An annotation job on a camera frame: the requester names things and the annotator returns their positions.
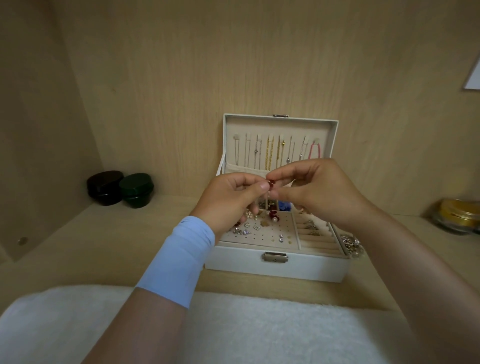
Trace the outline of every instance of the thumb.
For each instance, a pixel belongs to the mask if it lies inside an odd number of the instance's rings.
[[[270,185],[267,181],[261,181],[252,184],[251,186],[244,189],[241,193],[242,204],[248,206],[258,197],[263,195],[270,189]]]
[[[304,187],[281,187],[270,191],[270,197],[275,200],[293,202],[303,205]]]

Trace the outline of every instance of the wooden wall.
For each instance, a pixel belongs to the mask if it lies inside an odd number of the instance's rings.
[[[0,250],[15,260],[91,203],[102,165],[48,2],[2,1],[0,49]]]
[[[339,119],[334,157],[391,213],[480,198],[478,0],[54,0],[106,168],[198,196],[224,112]]]

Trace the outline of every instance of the gold container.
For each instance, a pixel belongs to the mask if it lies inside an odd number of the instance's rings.
[[[480,226],[480,204],[461,200],[443,200],[439,214],[443,220],[466,228]]]

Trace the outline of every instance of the green container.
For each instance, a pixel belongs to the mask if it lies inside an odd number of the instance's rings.
[[[123,200],[133,208],[146,206],[152,197],[153,182],[147,173],[135,173],[119,183]]]

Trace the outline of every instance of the white jewelry box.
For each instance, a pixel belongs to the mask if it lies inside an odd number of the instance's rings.
[[[317,158],[319,151],[320,157],[329,158],[337,128],[336,120],[224,114],[217,175],[241,171],[265,177],[269,170],[288,162]],[[290,212],[278,211],[278,204],[275,208],[277,222],[261,210],[257,219],[249,218],[237,233],[234,229],[226,232],[205,268],[341,282],[350,255],[335,227],[293,206]]]

